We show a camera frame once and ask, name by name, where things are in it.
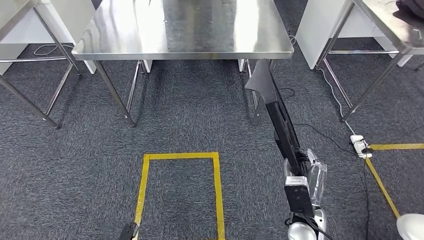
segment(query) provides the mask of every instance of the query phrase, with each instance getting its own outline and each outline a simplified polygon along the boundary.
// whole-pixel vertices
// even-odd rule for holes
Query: reflective tabletop
[[[39,0],[0,0],[0,40]]]
[[[399,11],[395,0],[353,0],[400,51],[424,55],[424,20]]]
[[[288,59],[274,0],[103,0],[77,60]]]

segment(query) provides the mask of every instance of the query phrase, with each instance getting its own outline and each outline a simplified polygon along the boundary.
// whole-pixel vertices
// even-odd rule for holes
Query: yellow tape
[[[424,149],[424,143],[411,143],[411,144],[372,144],[369,146],[374,151],[380,150],[413,150]]]
[[[170,159],[212,159],[217,152],[189,152],[189,153],[160,153],[149,154],[150,160]]]
[[[142,222],[143,206],[145,204],[147,176],[149,174],[149,155],[143,157],[143,168],[141,170],[140,189],[138,190],[137,207],[135,208],[135,223]]]
[[[218,240],[225,240],[224,205],[223,193],[221,188],[220,156],[217,152],[213,153],[213,179],[215,181],[216,225],[218,228]]]
[[[393,211],[396,218],[399,218],[401,215],[399,214],[398,209],[396,208],[395,204],[393,203],[392,199],[389,196],[389,193],[387,192],[386,188],[383,185],[382,180],[380,179],[379,175],[377,174],[376,169],[374,168],[373,164],[371,163],[370,159],[367,158],[365,160],[366,165],[368,165],[369,170],[371,170],[372,175],[374,175],[375,180],[377,181],[378,186],[380,187],[381,191],[383,192],[383,195],[385,199],[387,200],[388,205],[390,206],[391,210]]]
[[[217,240],[225,240],[224,205],[221,186],[220,156],[218,152],[193,152],[193,153],[160,153],[145,154],[141,170],[140,189],[138,191],[137,207],[135,208],[135,222],[142,222],[143,206],[146,197],[147,179],[149,174],[150,160],[171,160],[171,159],[213,159],[213,179],[215,185],[216,202],[216,226],[218,232]]]

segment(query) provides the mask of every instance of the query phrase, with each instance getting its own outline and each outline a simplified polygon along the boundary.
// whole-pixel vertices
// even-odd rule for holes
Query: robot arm
[[[275,142],[284,158],[284,190],[291,211],[288,237],[291,240],[323,240],[327,234],[321,232],[326,230],[327,218],[319,203],[316,204],[321,200],[316,196],[322,196],[324,191],[327,166],[319,163],[312,151],[308,150],[308,154],[305,154],[300,149],[293,123],[277,90],[270,66],[271,61],[259,60],[245,88],[259,93],[263,98],[274,125]],[[310,160],[315,162],[308,172]],[[312,203],[311,196],[316,198],[315,204]]]

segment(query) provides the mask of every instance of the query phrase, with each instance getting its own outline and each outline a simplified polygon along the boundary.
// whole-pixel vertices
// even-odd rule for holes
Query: white cable
[[[73,48],[73,46],[70,46],[70,45],[62,45],[62,46],[68,47],[68,48]],[[45,48],[45,47],[55,47],[55,48],[53,48],[53,50],[51,50],[51,51],[49,51],[47,53],[37,53],[40,49]],[[56,44],[45,44],[45,45],[42,45],[39,48],[37,48],[34,51],[34,55],[35,56],[46,56],[46,55],[49,55],[49,54],[53,53],[56,49],[58,49],[58,46]]]
[[[333,86],[330,84],[330,82],[327,80],[327,77],[326,77],[326,73],[324,72],[324,70],[322,69],[322,68],[320,68],[319,70],[321,70],[321,72],[322,72],[322,75],[324,76],[324,80],[325,80],[325,82],[330,86],[330,88],[331,88],[331,94],[332,94],[332,96],[333,96],[333,98],[334,98],[334,100],[337,102],[337,104],[338,104],[338,106],[340,107],[340,116],[341,116],[341,119],[343,120],[343,111],[342,111],[342,104],[339,102],[339,100],[337,99],[337,97],[336,97],[336,95],[335,95],[335,93],[334,93],[334,89],[333,89]],[[350,129],[350,131],[353,133],[353,135],[356,135],[355,134],[355,132],[354,132],[354,130],[351,128],[351,126],[349,125],[349,123],[347,122],[347,121],[345,121],[345,120],[343,120],[343,122],[347,125],[347,127]]]
[[[296,44],[296,36],[293,36],[293,35],[289,35],[288,36],[288,39],[290,40],[290,42],[291,42],[291,45],[293,46],[293,45],[295,45]]]

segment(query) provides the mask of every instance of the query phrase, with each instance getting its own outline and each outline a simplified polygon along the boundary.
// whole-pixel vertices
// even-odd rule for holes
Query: power strip
[[[350,141],[352,141],[353,147],[355,148],[356,154],[358,154],[358,157],[366,159],[371,158],[373,156],[372,153],[364,151],[365,149],[368,149],[369,145],[365,141],[364,136],[362,135],[351,135]]]

